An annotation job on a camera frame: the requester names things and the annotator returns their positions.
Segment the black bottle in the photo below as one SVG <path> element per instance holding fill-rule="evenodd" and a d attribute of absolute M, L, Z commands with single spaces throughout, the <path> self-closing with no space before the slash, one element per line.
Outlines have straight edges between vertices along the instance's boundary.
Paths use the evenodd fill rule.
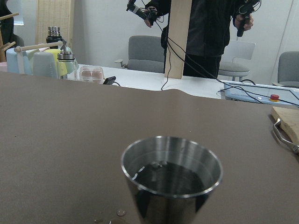
<path fill-rule="evenodd" d="M 63 41 L 60 35 L 60 27 L 48 27 L 47 43 Z M 50 47 L 51 49 L 58 49 L 58 46 Z"/>

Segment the red button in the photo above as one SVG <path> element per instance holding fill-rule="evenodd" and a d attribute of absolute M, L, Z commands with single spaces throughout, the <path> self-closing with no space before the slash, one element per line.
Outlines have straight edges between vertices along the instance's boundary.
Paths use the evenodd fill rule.
<path fill-rule="evenodd" d="M 278 99 L 279 99 L 279 95 L 272 94 L 272 95 L 270 96 L 270 99 L 271 99 L 271 100 L 278 100 Z"/>

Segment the person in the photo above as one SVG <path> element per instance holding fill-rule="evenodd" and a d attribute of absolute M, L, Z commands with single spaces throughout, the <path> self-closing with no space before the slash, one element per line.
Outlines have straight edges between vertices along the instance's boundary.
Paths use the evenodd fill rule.
<path fill-rule="evenodd" d="M 242 3 L 244 0 L 192 0 L 184 76 L 217 78 L 221 55 L 230 39 L 231 18 L 236 28 L 239 28 L 243 20 L 243 16 L 237 14 L 237 9 Z M 156 10 L 157 16 L 169 13 L 170 7 L 171 0 L 151 0 L 145 5 L 148 10 Z M 148 19 L 145 23 L 151 27 Z M 250 15 L 248 23 L 244 25 L 244 31 L 251 29 L 252 26 L 253 18 Z M 163 29 L 161 35 L 161 45 L 165 50 L 165 56 L 167 36 L 168 26 Z"/>

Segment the water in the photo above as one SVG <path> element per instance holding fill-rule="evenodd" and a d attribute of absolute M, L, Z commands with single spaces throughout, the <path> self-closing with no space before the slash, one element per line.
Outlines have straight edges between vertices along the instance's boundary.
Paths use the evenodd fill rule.
<path fill-rule="evenodd" d="M 162 194 L 186 195 L 205 190 L 203 182 L 196 173 L 166 161 L 152 162 L 143 166 L 133 180 Z"/>

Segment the person's hand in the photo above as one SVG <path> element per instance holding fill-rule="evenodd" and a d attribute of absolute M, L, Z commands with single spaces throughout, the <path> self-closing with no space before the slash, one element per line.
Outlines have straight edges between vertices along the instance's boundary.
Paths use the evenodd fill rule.
<path fill-rule="evenodd" d="M 145 11 L 156 11 L 156 14 L 157 14 L 157 9 L 156 9 L 156 7 L 153 7 L 153 6 L 148 7 L 148 9 L 146 9 Z M 144 22 L 149 28 L 151 28 L 149 19 L 144 20 Z"/>
<path fill-rule="evenodd" d="M 240 24 L 241 24 L 241 22 L 243 21 L 243 19 L 244 19 L 243 15 L 237 15 L 237 16 L 236 16 L 236 18 L 235 18 L 235 27 L 236 27 L 237 29 L 239 29 Z M 246 31 L 246 30 L 250 30 L 252 26 L 253 26 L 253 18 L 252 18 L 252 16 L 250 15 L 250 16 L 249 16 L 249 21 L 248 21 L 247 23 L 245 23 L 245 25 L 244 25 L 244 31 Z"/>

